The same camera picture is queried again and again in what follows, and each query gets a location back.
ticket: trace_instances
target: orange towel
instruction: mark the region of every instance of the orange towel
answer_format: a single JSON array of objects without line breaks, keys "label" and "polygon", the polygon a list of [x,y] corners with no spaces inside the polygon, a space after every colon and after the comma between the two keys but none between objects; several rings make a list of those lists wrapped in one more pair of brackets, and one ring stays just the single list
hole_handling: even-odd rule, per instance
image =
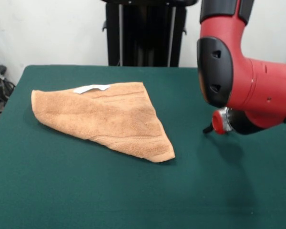
[{"label": "orange towel", "polygon": [[143,83],[115,83],[82,94],[74,90],[32,91],[35,117],[53,129],[128,155],[152,162],[175,158]]}]

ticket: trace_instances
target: table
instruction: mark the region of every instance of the table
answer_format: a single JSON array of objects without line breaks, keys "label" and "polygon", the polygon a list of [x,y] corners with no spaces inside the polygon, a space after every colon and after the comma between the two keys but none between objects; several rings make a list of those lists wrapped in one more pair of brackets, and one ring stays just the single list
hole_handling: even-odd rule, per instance
[{"label": "table", "polygon": [[[176,159],[114,152],[31,110],[33,89],[131,81],[144,83]],[[286,125],[206,137],[213,110],[196,69],[27,67],[0,119],[0,229],[286,228]]]}]

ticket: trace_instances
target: metal pole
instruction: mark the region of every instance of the metal pole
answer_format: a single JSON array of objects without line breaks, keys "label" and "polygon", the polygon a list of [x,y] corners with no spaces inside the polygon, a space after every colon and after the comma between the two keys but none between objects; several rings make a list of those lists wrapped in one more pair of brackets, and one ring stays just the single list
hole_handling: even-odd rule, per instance
[{"label": "metal pole", "polygon": [[169,41],[169,47],[168,47],[169,50],[168,50],[167,67],[171,66],[172,47],[173,47],[174,28],[175,28],[175,18],[176,18],[176,7],[173,7],[172,8],[172,21],[171,21],[170,41]]},{"label": "metal pole", "polygon": [[120,66],[123,66],[123,5],[119,5]]}]

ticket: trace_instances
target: red cap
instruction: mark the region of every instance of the red cap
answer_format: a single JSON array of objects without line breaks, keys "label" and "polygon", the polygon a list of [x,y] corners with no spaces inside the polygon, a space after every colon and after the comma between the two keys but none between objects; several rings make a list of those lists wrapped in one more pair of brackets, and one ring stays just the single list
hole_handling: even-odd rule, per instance
[{"label": "red cap", "polygon": [[222,118],[222,116],[218,110],[214,111],[214,113],[213,113],[212,125],[213,125],[213,128],[214,128],[216,133],[218,133],[220,135],[225,134],[224,121],[223,121],[223,118]]}]

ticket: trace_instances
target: white wall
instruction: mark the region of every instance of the white wall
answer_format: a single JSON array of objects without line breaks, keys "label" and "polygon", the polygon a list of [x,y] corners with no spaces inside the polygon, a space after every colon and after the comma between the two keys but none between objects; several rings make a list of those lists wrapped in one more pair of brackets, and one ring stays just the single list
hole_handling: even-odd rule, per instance
[{"label": "white wall", "polygon": [[[188,8],[180,66],[196,66],[199,3]],[[0,0],[0,63],[17,83],[30,64],[107,65],[105,3],[100,0]],[[243,38],[246,56],[286,62],[286,0],[255,0]]]}]

